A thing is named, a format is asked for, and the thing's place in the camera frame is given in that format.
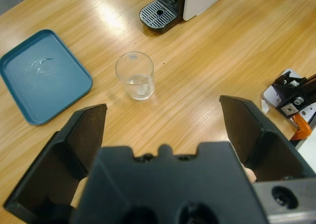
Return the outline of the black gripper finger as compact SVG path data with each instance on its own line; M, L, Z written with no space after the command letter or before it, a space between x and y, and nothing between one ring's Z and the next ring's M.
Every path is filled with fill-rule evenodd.
M315 172L278 127L251 101L221 95L225 127L241 163L258 181L314 178Z
M101 147L107 106L76 111L55 132L11 192L3 207L27 224L68 224L79 182Z

